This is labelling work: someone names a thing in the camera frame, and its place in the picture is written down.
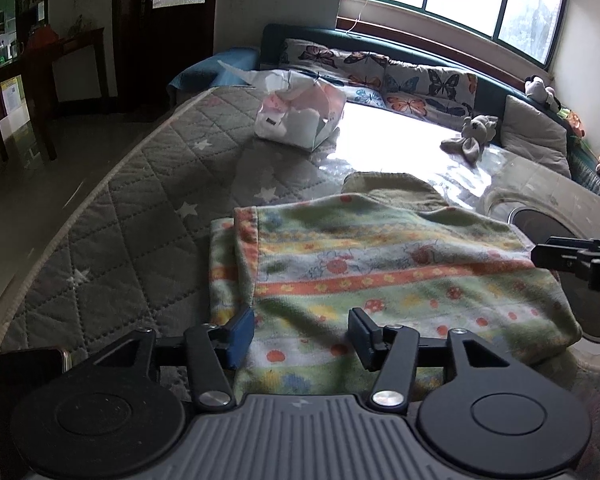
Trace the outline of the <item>colourful patterned child's jacket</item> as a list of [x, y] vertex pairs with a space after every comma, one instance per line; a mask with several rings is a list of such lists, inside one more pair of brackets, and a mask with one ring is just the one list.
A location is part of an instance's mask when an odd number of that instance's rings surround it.
[[459, 327], [524, 363], [581, 330], [558, 279], [505, 222], [451, 206], [408, 174], [347, 177], [333, 196], [237, 208], [210, 226], [210, 313], [254, 313], [234, 378], [248, 393], [363, 393], [373, 383], [346, 331], [363, 310], [422, 336]]

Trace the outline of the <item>grey quilted star table cover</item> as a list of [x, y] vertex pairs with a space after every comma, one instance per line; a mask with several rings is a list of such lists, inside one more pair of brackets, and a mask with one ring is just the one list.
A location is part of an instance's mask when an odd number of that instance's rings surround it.
[[[247, 87], [204, 92], [133, 148], [45, 249], [6, 311], [0, 351], [57, 346], [81, 362], [134, 328], [173, 336], [211, 320], [211, 223], [337, 195], [357, 172], [408, 174], [477, 214], [486, 193], [513, 191], [600, 234], [600, 196], [504, 148], [470, 168], [441, 151], [445, 128], [348, 104], [336, 134], [306, 153], [254, 135], [260, 103]], [[535, 364], [590, 410], [581, 470], [600, 479], [600, 370], [573, 345]]]

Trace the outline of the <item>grey pillow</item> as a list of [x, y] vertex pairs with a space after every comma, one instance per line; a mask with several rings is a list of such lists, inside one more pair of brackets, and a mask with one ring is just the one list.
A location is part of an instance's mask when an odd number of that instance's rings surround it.
[[501, 146], [570, 179], [567, 130], [537, 108], [506, 96]]

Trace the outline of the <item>orange green plush toy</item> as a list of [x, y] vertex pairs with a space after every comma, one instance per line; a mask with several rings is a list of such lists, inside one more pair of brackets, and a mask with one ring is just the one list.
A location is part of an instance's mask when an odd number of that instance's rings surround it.
[[568, 122], [573, 133], [582, 139], [585, 137], [585, 130], [582, 124], [582, 120], [577, 113], [570, 110], [568, 107], [562, 107], [558, 110], [558, 116]]

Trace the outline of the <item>white plush bunny toy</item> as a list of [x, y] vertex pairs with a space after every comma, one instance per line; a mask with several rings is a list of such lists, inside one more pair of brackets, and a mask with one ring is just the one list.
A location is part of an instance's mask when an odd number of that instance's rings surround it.
[[442, 141], [440, 148], [446, 154], [462, 156], [466, 164], [475, 167], [486, 146], [495, 138], [497, 128], [496, 116], [466, 117], [460, 137]]

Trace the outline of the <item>white black plush toy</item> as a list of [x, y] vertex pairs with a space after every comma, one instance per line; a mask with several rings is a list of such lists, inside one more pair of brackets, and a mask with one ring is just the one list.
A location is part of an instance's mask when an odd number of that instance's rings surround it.
[[544, 84], [540, 76], [530, 76], [524, 80], [524, 93], [536, 104], [542, 105], [546, 110], [557, 113], [560, 103], [555, 96], [555, 90]]

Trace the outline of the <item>butterfly patterned cushion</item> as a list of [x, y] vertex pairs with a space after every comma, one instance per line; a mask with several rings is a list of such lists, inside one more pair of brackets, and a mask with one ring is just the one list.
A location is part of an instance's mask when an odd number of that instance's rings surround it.
[[380, 107], [460, 130], [475, 115], [478, 77], [468, 70], [396, 61], [370, 51], [345, 51], [287, 39], [279, 65], [339, 87], [353, 103]]

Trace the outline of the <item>white pink tissue pack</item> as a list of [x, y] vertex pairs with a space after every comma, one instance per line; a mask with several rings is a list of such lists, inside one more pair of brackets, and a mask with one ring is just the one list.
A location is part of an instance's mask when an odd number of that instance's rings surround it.
[[258, 138], [313, 152], [337, 129], [347, 96], [333, 84], [294, 70], [240, 70], [219, 64], [265, 93], [254, 121]]

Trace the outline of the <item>teal sofa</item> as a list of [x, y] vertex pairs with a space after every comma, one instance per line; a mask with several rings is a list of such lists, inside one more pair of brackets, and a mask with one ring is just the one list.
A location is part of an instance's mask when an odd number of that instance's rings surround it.
[[387, 75], [391, 66], [458, 70], [469, 75], [467, 88], [471, 96], [462, 101], [471, 112], [501, 117], [505, 99], [516, 96], [565, 127], [567, 159], [573, 180], [600, 196], [600, 174], [594, 169], [593, 155], [577, 139], [576, 129], [565, 118], [528, 99], [520, 81], [498, 79], [490, 70], [476, 70], [452, 58], [372, 36], [335, 29], [268, 24], [257, 49], [234, 47], [219, 52], [183, 70], [170, 86], [178, 92], [196, 93], [211, 87], [242, 84], [241, 79], [224, 70], [223, 63], [241, 70], [297, 67], [307, 74], [319, 74], [335, 86], [362, 88], [362, 93], [355, 92], [355, 99], [373, 106], [379, 104], [380, 85], [384, 82], [393, 88], [404, 86], [397, 76]]

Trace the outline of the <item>dark wooden side table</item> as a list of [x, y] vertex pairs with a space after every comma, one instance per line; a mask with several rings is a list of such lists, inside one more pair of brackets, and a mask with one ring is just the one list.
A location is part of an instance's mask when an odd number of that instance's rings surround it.
[[[0, 120], [7, 116], [1, 83], [20, 76], [24, 95], [30, 101], [28, 105], [30, 117], [35, 125], [43, 128], [42, 131], [35, 133], [35, 139], [38, 146], [43, 149], [47, 160], [54, 160], [57, 157], [54, 145], [56, 128], [52, 125], [52, 116], [58, 105], [53, 64], [64, 56], [84, 48], [94, 50], [99, 93], [102, 98], [108, 99], [110, 92], [102, 27], [79, 32], [70, 38], [57, 39], [39, 48], [28, 49], [15, 62], [0, 68]], [[8, 162], [9, 154], [1, 126], [0, 156], [2, 162]]]

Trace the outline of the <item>dark wooden door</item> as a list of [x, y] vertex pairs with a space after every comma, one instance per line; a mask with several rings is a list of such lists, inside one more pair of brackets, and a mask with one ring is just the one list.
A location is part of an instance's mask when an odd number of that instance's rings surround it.
[[172, 79], [213, 52], [216, 0], [112, 0], [118, 98], [140, 116], [170, 106]]

